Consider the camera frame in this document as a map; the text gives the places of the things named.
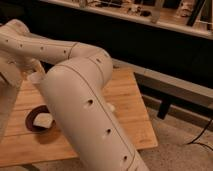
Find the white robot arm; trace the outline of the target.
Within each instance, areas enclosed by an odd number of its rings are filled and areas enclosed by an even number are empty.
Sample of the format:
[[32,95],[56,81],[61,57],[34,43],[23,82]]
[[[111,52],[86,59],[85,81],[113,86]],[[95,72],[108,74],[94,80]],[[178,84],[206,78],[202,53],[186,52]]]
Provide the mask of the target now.
[[0,27],[0,50],[29,73],[89,171],[149,171],[102,95],[113,70],[104,49],[32,35],[13,19]]

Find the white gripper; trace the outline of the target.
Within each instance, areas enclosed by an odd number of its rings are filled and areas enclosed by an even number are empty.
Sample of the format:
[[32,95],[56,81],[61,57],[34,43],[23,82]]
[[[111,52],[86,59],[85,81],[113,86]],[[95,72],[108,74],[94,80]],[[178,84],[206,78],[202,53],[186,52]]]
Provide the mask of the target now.
[[0,55],[0,77],[13,87],[19,87],[22,83],[22,75],[16,62],[8,56]]

